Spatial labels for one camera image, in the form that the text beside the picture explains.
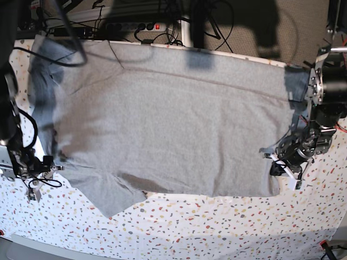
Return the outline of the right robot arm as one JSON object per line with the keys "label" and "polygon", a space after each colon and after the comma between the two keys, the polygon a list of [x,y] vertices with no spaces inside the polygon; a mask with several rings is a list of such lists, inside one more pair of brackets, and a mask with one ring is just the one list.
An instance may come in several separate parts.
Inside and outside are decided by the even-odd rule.
{"label": "right robot arm", "polygon": [[[45,155],[42,160],[35,157],[37,124],[16,104],[18,83],[9,58],[17,36],[20,5],[20,1],[1,1],[1,174],[9,181],[29,180],[26,196],[38,202],[42,185],[52,185],[54,172],[63,168],[56,166],[51,156]],[[28,119],[34,129],[33,139],[27,146],[23,144],[21,116]]]}

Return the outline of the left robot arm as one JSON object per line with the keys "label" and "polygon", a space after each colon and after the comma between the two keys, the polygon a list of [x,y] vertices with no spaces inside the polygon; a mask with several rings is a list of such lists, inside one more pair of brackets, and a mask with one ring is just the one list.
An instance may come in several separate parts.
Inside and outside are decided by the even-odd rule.
{"label": "left robot arm", "polygon": [[329,2],[327,33],[331,39],[318,51],[304,99],[299,101],[306,105],[307,116],[300,115],[273,152],[265,153],[272,160],[270,175],[287,175],[292,190],[303,185],[307,168],[302,165],[310,166],[314,156],[327,153],[336,131],[346,130],[338,123],[346,117],[346,43],[332,45],[337,34],[346,33],[346,1]]}

